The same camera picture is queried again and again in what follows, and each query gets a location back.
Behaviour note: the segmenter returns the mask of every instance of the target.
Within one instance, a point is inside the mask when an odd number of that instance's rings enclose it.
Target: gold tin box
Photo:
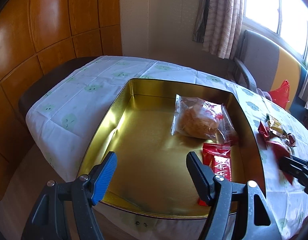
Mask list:
[[[202,160],[204,140],[170,134],[176,94],[226,105],[239,136],[238,146],[231,147],[232,181],[255,180],[265,193],[258,146],[232,93],[183,82],[131,79],[101,121],[78,173],[88,174],[109,151],[117,154],[117,168],[102,202],[155,218],[207,217],[210,208],[198,205],[185,163],[190,151]]]

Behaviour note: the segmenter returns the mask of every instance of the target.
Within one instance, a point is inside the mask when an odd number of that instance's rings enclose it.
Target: metal screw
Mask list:
[[[83,174],[83,175],[81,175],[81,176],[79,176],[79,180],[81,180],[81,181],[86,181],[86,180],[88,180],[88,175],[87,174]]]
[[[50,180],[47,182],[47,186],[48,187],[52,187],[53,185],[55,185],[55,181],[54,180]]]
[[[254,180],[249,180],[247,182],[247,184],[250,186],[250,187],[256,187],[258,184],[254,181]]]
[[[223,180],[224,180],[224,177],[221,176],[221,175],[216,175],[216,176],[215,176],[215,179],[216,179],[217,181],[223,181]]]

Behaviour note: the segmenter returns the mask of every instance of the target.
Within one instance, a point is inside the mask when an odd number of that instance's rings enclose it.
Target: wrapped candy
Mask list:
[[[231,147],[229,145],[204,143],[203,144],[203,164],[209,165],[215,175],[222,175],[229,181],[232,180],[231,172]],[[207,206],[202,200],[198,200],[201,206]]]
[[[281,138],[286,145],[290,147],[296,146],[295,136],[291,133],[287,133],[283,129],[282,124],[269,114],[267,114],[266,125],[260,121],[258,131],[265,141],[268,141],[270,138],[278,137]]]

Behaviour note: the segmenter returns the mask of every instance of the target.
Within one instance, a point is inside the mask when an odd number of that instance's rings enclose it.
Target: tablecloth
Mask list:
[[[256,135],[260,120],[265,121],[266,114],[270,113],[283,123],[287,132],[296,136],[297,147],[292,154],[307,160],[308,131],[305,127],[284,109],[244,87],[172,63],[135,57],[102,56],[75,70],[33,105],[26,116],[29,131],[46,160],[65,181],[75,180],[99,123],[131,78],[188,82],[232,92],[257,139],[267,201],[282,238],[289,239],[299,230],[308,213],[308,195],[296,180],[293,185],[287,182],[277,167],[271,148],[267,149]],[[114,210],[103,204],[96,207],[118,227],[138,239],[166,239],[172,233],[174,239],[192,239],[195,237],[193,230],[200,232],[204,224],[203,220],[192,221],[192,226],[185,226],[182,221],[165,220],[163,223]],[[137,220],[147,222],[138,227]]]

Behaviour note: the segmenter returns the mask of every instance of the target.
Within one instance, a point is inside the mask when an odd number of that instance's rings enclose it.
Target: chair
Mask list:
[[[234,58],[234,70],[228,73],[229,79],[240,85],[245,81],[245,87],[256,93],[256,85],[262,91],[272,91],[288,80],[290,102],[286,110],[301,121],[305,102],[298,94],[307,70],[285,49],[254,31],[245,30],[241,44],[238,57]]]

